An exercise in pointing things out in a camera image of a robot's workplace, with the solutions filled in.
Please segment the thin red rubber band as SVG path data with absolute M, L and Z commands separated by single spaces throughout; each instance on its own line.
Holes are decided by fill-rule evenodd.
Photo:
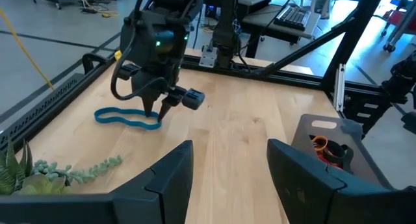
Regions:
M 331 165 L 331 166 L 335 166 L 339 169 L 343 169 L 343 159 L 330 155 L 328 153 L 325 152 L 318 152 L 317 156 L 320 160 L 322 160 L 323 162 Z

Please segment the orange rubber band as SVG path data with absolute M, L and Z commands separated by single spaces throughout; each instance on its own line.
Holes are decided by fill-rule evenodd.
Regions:
M 322 152 L 328 145 L 328 139 L 324 136 L 315 136 L 311 141 L 316 152 Z

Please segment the black machine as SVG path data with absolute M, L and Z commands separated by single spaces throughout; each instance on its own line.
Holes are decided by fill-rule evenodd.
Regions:
M 416 92 L 416 50 L 393 65 L 390 73 L 391 77 L 381 85 L 383 100 L 388 103 L 407 103 L 407 95 Z

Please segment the grey translucent plastic bin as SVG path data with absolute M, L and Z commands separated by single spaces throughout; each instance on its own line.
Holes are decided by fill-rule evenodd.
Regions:
M 315 136 L 324 136 L 330 142 L 346 145 L 352 150 L 349 173 L 384 188 L 393 188 L 363 145 L 363 130 L 359 123 L 343 118 L 304 114 L 300 118 L 291 146 L 316 158 L 311 141 Z

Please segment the silver metal bracket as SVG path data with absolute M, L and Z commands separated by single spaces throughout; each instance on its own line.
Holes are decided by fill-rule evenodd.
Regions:
M 217 58 L 217 48 L 205 45 L 202 49 L 199 65 L 206 68 L 214 68 Z

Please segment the black computer keyboard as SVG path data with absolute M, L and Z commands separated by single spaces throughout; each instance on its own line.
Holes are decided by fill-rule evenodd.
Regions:
M 275 17 L 274 24 L 305 31 L 311 12 L 297 6 L 285 6 Z

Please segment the silver aluminium strip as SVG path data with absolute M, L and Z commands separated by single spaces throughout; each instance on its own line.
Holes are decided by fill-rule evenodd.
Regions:
M 336 71 L 335 86 L 333 94 L 333 105 L 338 112 L 342 112 L 344 109 L 345 101 L 345 65 L 339 64 L 339 68 Z

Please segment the black tape roll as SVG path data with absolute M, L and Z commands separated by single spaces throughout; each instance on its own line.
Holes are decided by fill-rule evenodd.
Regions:
M 322 152 L 323 157 L 332 164 L 349 164 L 354 156 L 354 151 L 349 146 L 329 141 Z

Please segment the wide blue rubber band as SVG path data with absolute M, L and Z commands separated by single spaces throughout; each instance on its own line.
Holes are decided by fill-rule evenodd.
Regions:
M 136 121 L 123 118 L 121 116 L 108 116 L 108 114 L 127 114 L 134 116 L 144 116 L 147 118 L 155 118 L 155 123 L 146 123 L 145 121 Z M 109 123 L 121 123 L 128 127 L 138 127 L 145 130 L 156 130 L 161 128 L 162 123 L 157 121 L 159 114 L 157 112 L 150 112 L 150 115 L 147 116 L 144 110 L 140 109 L 122 109 L 114 106 L 100 108 L 94 112 L 94 119 L 98 123 L 109 124 Z

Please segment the grey desk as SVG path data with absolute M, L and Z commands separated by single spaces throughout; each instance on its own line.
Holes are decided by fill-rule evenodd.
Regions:
M 268 5 L 257 12 L 245 16 L 242 19 L 241 26 L 245 32 L 257 36 L 263 27 L 267 26 L 267 24 L 274 19 L 274 16 L 280 9 L 280 5 Z M 306 23 L 305 31 L 299 31 L 271 23 L 263 32 L 263 36 L 269 36 L 291 44 L 297 44 L 301 38 L 314 40 L 317 38 L 314 32 L 319 19 L 320 14 L 312 12 Z

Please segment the potted green succulent plant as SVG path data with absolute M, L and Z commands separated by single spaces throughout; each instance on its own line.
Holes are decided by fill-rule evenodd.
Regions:
M 8 142 L 7 151 L 0 152 L 0 195 L 62 195 L 72 191 L 72 183 L 85 184 L 96 180 L 108 170 L 119 166 L 118 155 L 104 159 L 87 170 L 76 170 L 71 165 L 59 169 L 56 162 L 33 160 L 29 143 L 23 141 L 23 153 L 16 158 L 14 144 Z

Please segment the black perforated metal panel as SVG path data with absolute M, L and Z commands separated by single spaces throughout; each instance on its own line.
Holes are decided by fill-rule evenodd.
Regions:
M 73 74 L 67 81 L 52 91 L 48 96 L 42 99 L 36 106 L 31 108 L 26 114 L 15 121 L 11 126 L 0 134 L 0 151 L 7 148 L 8 139 L 15 140 L 23 134 L 32 124 L 38 121 L 47 111 L 61 101 L 70 93 L 78 83 L 84 78 L 81 73 Z

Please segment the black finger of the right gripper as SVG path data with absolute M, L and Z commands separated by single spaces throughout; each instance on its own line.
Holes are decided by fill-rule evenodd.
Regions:
M 161 122 L 168 111 L 173 107 L 177 106 L 177 99 L 174 97 L 165 97 L 162 100 L 162 106 L 159 111 L 158 122 Z
M 151 116 L 154 102 L 155 102 L 155 98 L 153 98 L 153 97 L 143 97 L 142 98 L 142 103 L 143 103 L 144 112 L 145 112 L 146 117 Z

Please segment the red cart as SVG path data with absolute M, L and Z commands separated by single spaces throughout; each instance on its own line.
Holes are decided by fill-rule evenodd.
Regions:
M 387 34 L 391 25 L 395 27 L 383 45 L 384 51 L 392 53 L 396 50 L 396 44 L 403 34 L 416 36 L 416 0 L 399 0 L 397 7 L 387 11 L 382 19 L 386 24 L 381 36 Z

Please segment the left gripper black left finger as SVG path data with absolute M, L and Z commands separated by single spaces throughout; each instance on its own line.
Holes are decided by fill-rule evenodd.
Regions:
M 185 224 L 193 169 L 193 142 L 185 140 L 111 191 L 112 224 Z

